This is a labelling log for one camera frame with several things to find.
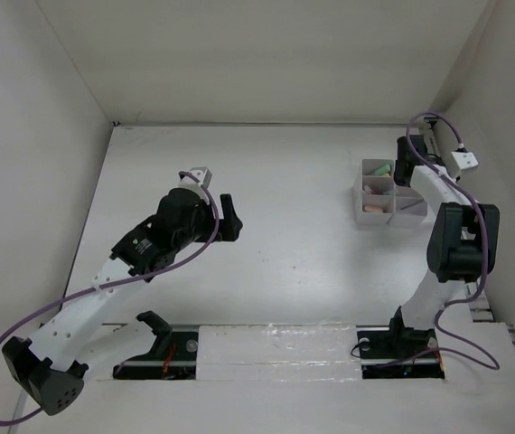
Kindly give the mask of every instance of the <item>bolt hole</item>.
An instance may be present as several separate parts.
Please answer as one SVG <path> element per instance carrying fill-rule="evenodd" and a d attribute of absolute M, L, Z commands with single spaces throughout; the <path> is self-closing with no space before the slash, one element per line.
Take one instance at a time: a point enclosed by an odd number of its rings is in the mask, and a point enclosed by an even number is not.
<path fill-rule="evenodd" d="M 370 349 L 370 339 L 367 337 L 362 337 L 358 341 L 358 346 L 362 351 L 368 351 Z"/>

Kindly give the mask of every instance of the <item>cable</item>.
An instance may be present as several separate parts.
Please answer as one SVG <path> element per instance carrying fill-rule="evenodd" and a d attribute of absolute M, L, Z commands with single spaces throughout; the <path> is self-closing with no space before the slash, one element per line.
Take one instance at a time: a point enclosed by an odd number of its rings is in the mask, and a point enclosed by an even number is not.
<path fill-rule="evenodd" d="M 218 230 L 220 228 L 220 213 L 218 210 L 218 205 L 213 200 L 213 196 L 211 196 L 207 187 L 205 185 L 201 184 L 200 180 L 197 179 L 192 174 L 190 174 L 189 172 L 180 172 L 179 176 L 187 176 L 188 178 L 191 178 L 196 183 L 200 184 L 201 189 L 207 195 L 207 197 L 210 201 L 211 210 L 213 211 L 213 218 L 215 219 L 215 225 L 213 227 L 213 232 L 211 233 L 210 237 L 207 239 L 207 241 L 205 241 L 205 243 L 200 248 L 198 248 L 194 253 L 192 253 L 190 256 L 188 256 L 184 260 L 181 260 L 173 265 L 170 265 L 169 267 L 167 267 L 165 269 L 160 269 L 158 271 L 153 271 L 151 273 L 147 273 L 147 274 L 140 275 L 140 276 L 133 276 L 131 278 L 122 278 L 120 280 L 116 280 L 113 282 L 104 283 L 103 285 L 101 285 L 102 289 L 120 287 L 127 283 L 137 282 L 138 280 L 145 280 L 148 278 L 154 278 L 155 276 L 159 276 L 161 274 L 167 273 L 174 269 L 178 269 L 178 268 L 182 267 L 183 265 L 190 263 L 192 260 L 194 260 L 198 256 L 200 256 L 210 246 L 210 244 L 215 240 L 215 237 L 217 236 Z M 77 292 L 70 296 L 66 296 L 59 300 L 53 301 L 52 303 L 48 304 L 47 306 L 40 308 L 36 312 L 32 312 L 29 316 L 26 316 L 25 318 L 21 319 L 15 325 L 9 327 L 8 330 L 6 330 L 4 333 L 2 333 L 0 335 L 0 345 L 6 340 L 6 338 L 8 338 L 10 335 L 12 335 L 18 328 L 20 328 L 20 327 L 24 326 L 26 323 L 34 320 L 36 317 L 41 316 L 42 314 L 45 314 L 45 313 L 53 310 L 55 307 L 59 307 L 71 300 L 85 297 L 86 295 L 91 294 L 95 291 L 96 291 L 96 289 L 94 289 L 94 288 L 83 289 L 80 292 Z M 36 416 L 41 411 L 42 411 L 42 409 L 39 408 L 25 416 L 22 416 L 19 419 L 0 420 L 0 427 L 10 427 L 13 425 L 18 425 L 19 423 L 23 423 L 23 422 L 29 420 L 30 418 L 32 418 L 33 416 Z"/>
<path fill-rule="evenodd" d="M 436 113 L 434 111 L 423 111 L 422 113 L 418 113 L 417 115 L 415 115 L 414 117 L 412 117 L 408 121 L 408 124 L 407 124 L 407 127 L 406 127 L 406 141 L 407 141 L 408 147 L 409 147 L 410 151 L 415 155 L 415 157 L 423 165 L 425 165 L 430 170 L 435 172 L 440 177 L 440 179 L 442 179 L 446 184 L 448 184 L 451 188 L 454 188 L 457 192 L 462 193 L 464 195 L 464 197 L 466 197 L 466 199 L 468 199 L 468 202 L 471 203 L 471 206 L 473 207 L 474 212 L 476 213 L 476 217 L 478 219 L 478 223 L 481 226 L 481 245 L 482 245 L 482 270 L 481 270 L 481 280 L 480 280 L 480 283 L 478 285 L 478 288 L 476 289 L 474 294 L 472 294 L 470 297 L 463 298 L 463 299 L 458 299 L 458 300 L 447 301 L 445 303 L 444 307 L 442 309 L 440 309 L 436 313 L 436 315 L 435 315 L 435 328 L 440 333 L 443 333 L 445 335 L 453 337 L 454 339 L 462 341 L 462 342 L 464 342 L 464 343 L 466 343 L 466 344 L 476 348 L 481 353 L 486 355 L 491 360 L 491 362 L 493 364 L 488 364 L 488 363 L 482 362 L 482 361 L 480 361 L 478 359 L 475 359 L 474 357 L 472 357 L 472 356 L 470 356 L 470 355 L 468 355 L 466 353 L 454 350 L 452 348 L 445 348 L 445 347 L 436 346 L 436 347 L 433 347 L 433 348 L 428 348 L 428 349 L 426 349 L 424 351 L 421 351 L 421 352 L 419 352 L 417 354 L 411 355 L 410 357 L 407 357 L 406 359 L 400 359 L 400 360 L 395 360 L 395 361 L 392 361 L 392 362 L 389 362 L 389 363 L 378 364 L 378 365 L 376 365 L 376 367 L 379 367 L 379 368 L 389 368 L 390 366 L 396 366 L 396 365 L 401 364 L 401 363 L 409 362 L 410 360 L 416 360 L 418 357 L 421 357 L 421 356 L 426 355 L 426 354 L 444 351 L 444 352 L 447 352 L 447 353 L 453 353 L 453 354 L 460 355 L 460 356 L 470 360 L 471 362 L 478 363 L 480 366 L 484 366 L 485 368 L 492 369 L 494 371 L 498 371 L 501 368 L 501 366 L 499 365 L 499 362 L 494 358 L 494 356 L 492 354 L 490 354 L 488 351 L 486 351 L 484 348 L 482 348 L 477 343 L 471 341 L 470 339 L 467 339 L 465 337 L 461 337 L 461 336 L 456 335 L 456 334 L 454 334 L 452 332 L 449 332 L 448 330 L 446 330 L 446 329 L 444 329 L 444 328 L 442 328 L 440 326 L 440 318 L 441 318 L 442 314 L 445 312 L 445 310 L 448 307 L 453 306 L 453 305 L 458 305 L 458 304 L 470 303 L 470 302 L 474 301 L 476 298 L 478 298 L 481 295 L 482 291 L 484 290 L 484 287 L 486 286 L 486 279 L 488 278 L 488 274 L 489 274 L 489 236 L 488 236 L 488 233 L 486 231 L 486 223 L 484 221 L 484 215 L 482 214 L 481 207 L 476 202 L 476 199 L 474 199 L 474 197 L 470 193 L 468 193 L 466 190 L 464 190 L 460 185 L 455 183 L 450 177 L 448 177 L 446 174 L 440 172 L 436 168 L 435 165 L 433 165 L 432 163 L 427 161 L 424 157 L 422 157 L 418 153 L 418 151 L 414 147 L 414 145 L 412 144 L 412 139 L 410 138 L 410 129 L 416 123 L 416 121 L 419 118 L 423 117 L 424 115 L 435 116 L 436 118 L 439 118 L 440 120 L 445 122 L 446 125 L 448 127 L 450 127 L 450 129 L 453 131 L 454 136 L 456 137 L 456 140 L 458 141 L 458 147 L 459 148 L 464 147 L 463 140 L 460 137 L 460 134 L 458 133 L 458 130 L 456 129 L 456 127 L 452 124 L 452 122 L 450 122 L 450 120 L 448 120 L 444 115 L 442 115 L 440 113 Z"/>

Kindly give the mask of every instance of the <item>purple cable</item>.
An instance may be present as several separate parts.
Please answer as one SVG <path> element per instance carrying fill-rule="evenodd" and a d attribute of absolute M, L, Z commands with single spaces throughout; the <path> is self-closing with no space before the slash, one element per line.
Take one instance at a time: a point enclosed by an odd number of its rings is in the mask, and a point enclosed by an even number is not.
<path fill-rule="evenodd" d="M 187 176 L 187 177 L 191 178 L 193 181 L 195 181 L 196 183 L 200 182 L 199 179 L 197 179 L 195 176 L 193 176 L 189 172 L 180 172 L 179 176 Z M 207 187 L 205 185 L 203 185 L 203 184 L 200 184 L 200 186 L 201 186 L 201 189 L 207 195 L 207 197 L 208 197 L 208 199 L 210 201 L 211 210 L 213 211 L 213 218 L 215 219 L 215 225 L 213 227 L 213 232 L 211 233 L 211 235 L 208 238 L 208 240 L 199 249 L 197 249 L 194 253 L 192 253 L 191 256 L 188 256 L 184 260 L 181 260 L 180 262 L 177 262 L 177 263 L 175 263 L 175 264 L 173 264 L 173 265 L 171 265 L 171 266 L 169 266 L 169 267 L 167 267 L 165 269 L 160 269 L 159 271 L 153 271 L 151 273 L 147 273 L 147 274 L 140 275 L 140 276 L 134 276 L 134 277 L 131 277 L 131 278 L 122 278 L 121 280 L 116 280 L 114 282 L 108 282 L 108 283 L 105 283 L 105 284 L 100 286 L 102 289 L 113 288 L 113 287 L 120 287 L 120 286 L 125 285 L 127 283 L 137 282 L 138 280 L 145 280 L 146 278 L 154 278 L 155 276 L 159 276 L 161 274 L 167 273 L 167 272 L 172 271 L 174 269 L 178 269 L 178 268 L 182 267 L 183 265 L 188 264 L 189 262 L 191 262 L 192 260 L 194 260 L 198 256 L 200 256 L 210 246 L 210 244 L 215 240 L 215 237 L 217 236 L 218 230 L 220 228 L 220 213 L 219 213 L 219 210 L 218 210 L 218 205 L 213 200 L 213 197 L 211 196 L 211 194 L 210 194 L 209 190 L 207 189 Z M 47 312 L 53 310 L 55 307 L 59 307 L 60 305 L 63 305 L 65 303 L 67 303 L 68 301 L 74 300 L 76 298 L 85 297 L 86 295 L 91 294 L 92 292 L 95 292 L 95 290 L 96 289 L 94 289 L 94 288 L 83 289 L 80 292 L 77 292 L 77 293 L 72 294 L 70 296 L 63 297 L 63 298 L 61 298 L 61 299 L 59 299 L 57 301 L 53 301 L 49 305 L 40 308 L 36 312 L 31 313 L 29 316 L 26 316 L 25 318 L 23 318 L 22 320 L 17 322 L 15 325 L 11 326 L 2 335 L 0 335 L 0 345 L 5 341 L 5 339 L 7 337 L 12 335 L 17 329 L 19 329 L 20 327 L 24 326 L 29 321 L 34 320 L 36 317 L 41 316 L 42 314 L 46 314 Z M 39 408 L 39 409 L 37 409 L 35 411 L 32 411 L 31 413 L 29 413 L 29 414 L 27 414 L 25 416 L 22 416 L 19 419 L 15 419 L 15 420 L 0 420 L 0 427 L 10 427 L 10 426 L 13 426 L 13 425 L 18 425 L 19 423 L 25 422 L 25 421 L 29 420 L 30 418 L 32 418 L 33 416 L 36 416 L 41 411 L 42 411 L 42 409 Z"/>
<path fill-rule="evenodd" d="M 454 334 L 452 332 L 449 332 L 448 330 L 445 330 L 444 328 L 442 328 L 440 326 L 440 317 L 442 316 L 442 314 L 444 313 L 444 311 L 448 307 L 450 307 L 452 305 L 458 305 L 458 304 L 463 304 L 463 303 L 470 303 L 471 301 L 474 301 L 476 298 L 478 298 L 481 295 L 482 291 L 484 290 L 484 287 L 486 286 L 486 279 L 487 279 L 488 274 L 489 274 L 489 237 L 488 237 L 488 233 L 486 231 L 486 223 L 484 222 L 484 216 L 482 215 L 481 207 L 476 202 L 476 199 L 474 199 L 474 197 L 470 193 L 468 193 L 466 190 L 464 190 L 460 185 L 455 183 L 450 177 L 448 177 L 447 175 L 441 174 L 440 171 L 436 168 L 436 166 L 434 166 L 432 163 L 430 163 L 424 157 L 422 157 L 418 153 L 418 151 L 414 147 L 414 145 L 412 144 L 412 139 L 410 138 L 410 129 L 416 123 L 416 121 L 419 118 L 423 117 L 424 115 L 434 116 L 434 117 L 439 118 L 443 122 L 445 122 L 446 125 L 448 127 L 450 127 L 450 129 L 452 129 L 452 131 L 454 133 L 454 136 L 456 137 L 456 140 L 458 140 L 459 146 L 463 145 L 463 140 L 460 137 L 460 134 L 458 133 L 458 130 L 450 122 L 450 120 L 448 120 L 445 116 L 443 116 L 440 113 L 436 113 L 434 111 L 424 111 L 422 113 L 418 113 L 417 115 L 415 115 L 414 117 L 412 117 L 408 121 L 408 124 L 407 124 L 407 127 L 406 127 L 406 141 L 407 141 L 408 147 L 410 148 L 410 151 L 414 154 L 414 156 L 423 165 L 427 166 L 432 171 L 434 171 L 437 175 L 440 176 L 440 179 L 442 179 L 450 187 L 454 188 L 457 192 L 462 193 L 464 195 L 464 197 L 466 197 L 466 199 L 468 199 L 468 202 L 470 202 L 471 205 L 473 206 L 474 212 L 476 212 L 476 216 L 478 218 L 478 223 L 481 225 L 481 241 L 482 241 L 482 271 L 481 271 L 481 282 L 478 285 L 478 288 L 476 289 L 474 294 L 472 294 L 470 297 L 446 302 L 445 306 L 442 309 L 440 309 L 436 313 L 436 315 L 435 315 L 435 328 L 439 332 L 444 333 L 445 335 L 453 337 L 454 339 L 462 341 L 462 342 L 464 342 L 464 343 L 466 343 L 466 344 L 476 348 L 481 353 L 486 355 L 491 360 L 491 362 L 493 364 L 487 364 L 487 363 L 482 362 L 482 361 L 480 361 L 478 359 L 475 359 L 474 357 L 471 357 L 468 354 L 462 353 L 462 352 L 454 350 L 452 348 L 445 348 L 445 347 L 437 346 L 437 347 L 434 347 L 434 348 L 428 348 L 428 349 L 426 349 L 424 351 L 421 351 L 418 354 L 414 354 L 414 355 L 412 355 L 412 356 L 410 356 L 410 357 L 408 357 L 406 359 L 394 360 L 394 361 L 389 362 L 389 363 L 379 364 L 379 365 L 377 365 L 377 367 L 389 368 L 390 366 L 396 366 L 396 365 L 401 364 L 401 363 L 405 363 L 405 362 L 409 362 L 411 360 L 415 360 L 418 357 L 421 357 L 421 356 L 426 355 L 426 354 L 444 351 L 444 352 L 447 352 L 447 353 L 453 353 L 453 354 L 460 355 L 460 356 L 462 356 L 462 357 L 464 357 L 464 358 L 466 358 L 466 359 L 468 359 L 468 360 L 470 360 L 472 362 L 475 362 L 475 363 L 478 363 L 481 366 L 484 366 L 485 368 L 492 369 L 494 371 L 498 371 L 501 368 L 501 366 L 499 365 L 499 362 L 494 358 L 494 356 L 492 354 L 490 354 L 488 351 L 486 351 L 484 348 L 482 348 L 477 343 L 475 343 L 475 342 L 473 342 L 473 341 L 471 341 L 469 339 L 466 339 L 465 337 L 462 337 L 462 336 L 459 336 L 459 335 Z"/>

